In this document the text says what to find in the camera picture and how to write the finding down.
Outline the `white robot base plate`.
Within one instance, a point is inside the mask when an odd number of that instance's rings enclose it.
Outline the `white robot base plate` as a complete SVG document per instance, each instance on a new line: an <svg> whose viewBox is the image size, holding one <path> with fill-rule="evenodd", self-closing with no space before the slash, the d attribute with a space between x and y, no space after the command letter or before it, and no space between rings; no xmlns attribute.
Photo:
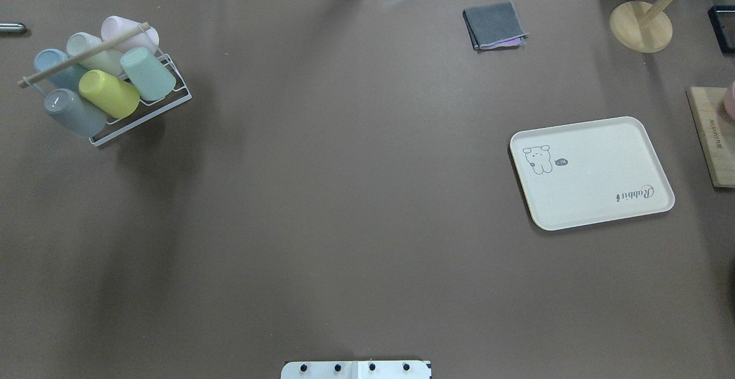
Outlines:
<svg viewBox="0 0 735 379"><path fill-rule="evenodd" d="M292 361L284 364L281 378L431 378L430 361Z"/></svg>

